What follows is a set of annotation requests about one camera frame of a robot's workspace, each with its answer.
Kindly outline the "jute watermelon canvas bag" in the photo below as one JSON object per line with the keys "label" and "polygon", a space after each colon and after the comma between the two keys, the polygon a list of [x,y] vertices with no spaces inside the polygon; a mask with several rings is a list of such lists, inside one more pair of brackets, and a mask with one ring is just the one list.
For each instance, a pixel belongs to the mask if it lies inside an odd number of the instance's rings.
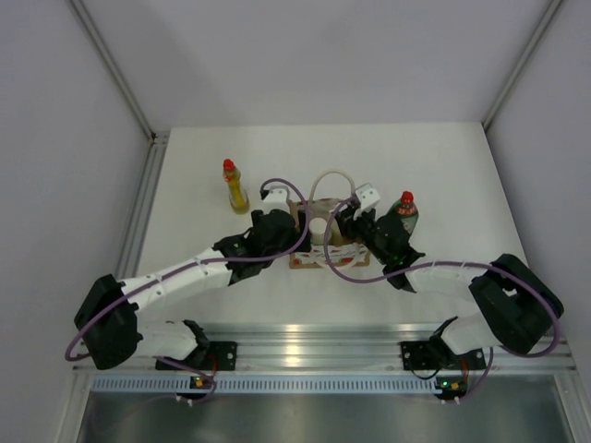
{"label": "jute watermelon canvas bag", "polygon": [[[331,263],[339,270],[367,267],[370,262],[368,249],[357,241],[350,241],[341,237],[336,221],[329,223],[329,216],[334,212],[339,198],[315,198],[315,194],[320,181],[328,175],[339,175],[344,178],[349,185],[349,194],[353,195],[356,190],[354,179],[346,172],[338,169],[329,169],[320,173],[314,180],[308,194],[308,212],[312,219],[321,217],[325,219],[330,228],[328,234],[328,256]],[[301,245],[302,249],[291,253],[289,256],[289,268],[292,270],[300,269],[331,269],[328,266],[323,245],[312,245],[310,243],[310,233],[308,230],[307,239]]]}

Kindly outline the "green dish soap bottle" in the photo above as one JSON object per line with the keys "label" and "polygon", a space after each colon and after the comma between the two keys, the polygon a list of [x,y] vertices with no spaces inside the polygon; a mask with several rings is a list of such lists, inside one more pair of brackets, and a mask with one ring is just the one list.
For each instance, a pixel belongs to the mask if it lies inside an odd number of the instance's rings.
{"label": "green dish soap bottle", "polygon": [[392,204],[389,213],[395,214],[400,219],[409,234],[414,232],[419,219],[419,212],[414,194],[411,191],[405,190],[401,197]]}

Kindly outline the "yellow dish soap bottle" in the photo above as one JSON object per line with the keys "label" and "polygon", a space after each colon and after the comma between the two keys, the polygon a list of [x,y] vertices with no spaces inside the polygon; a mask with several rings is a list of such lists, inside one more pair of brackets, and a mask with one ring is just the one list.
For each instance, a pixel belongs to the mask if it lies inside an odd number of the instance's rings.
{"label": "yellow dish soap bottle", "polygon": [[241,172],[231,159],[223,161],[223,179],[228,186],[233,211],[237,214],[247,213],[250,208],[247,192],[241,183]]}

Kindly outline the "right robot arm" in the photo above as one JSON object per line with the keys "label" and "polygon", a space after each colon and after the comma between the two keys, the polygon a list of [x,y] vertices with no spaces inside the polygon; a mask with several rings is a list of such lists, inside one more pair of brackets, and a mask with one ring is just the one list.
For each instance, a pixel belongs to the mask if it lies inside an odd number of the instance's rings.
{"label": "right robot arm", "polygon": [[463,354],[500,346],[508,353],[536,357],[533,348],[548,330],[558,330],[560,299],[517,256],[502,254],[490,263],[426,262],[410,245],[410,234],[395,213],[377,217],[345,201],[333,211],[340,233],[358,240],[382,265],[380,281],[408,293],[437,293],[475,302],[468,317],[445,320],[428,338],[426,351],[442,367]]}

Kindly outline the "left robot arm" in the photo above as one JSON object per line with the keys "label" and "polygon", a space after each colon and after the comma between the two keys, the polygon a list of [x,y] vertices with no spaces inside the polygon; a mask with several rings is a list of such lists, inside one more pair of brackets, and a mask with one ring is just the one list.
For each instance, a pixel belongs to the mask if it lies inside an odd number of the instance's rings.
{"label": "left robot arm", "polygon": [[255,277],[306,240],[306,229],[284,210],[255,210],[251,220],[245,232],[171,268],[121,281],[112,274],[96,280],[74,319],[95,367],[113,369],[135,357],[154,357],[160,369],[203,366],[211,343],[196,321],[152,321],[145,314]]}

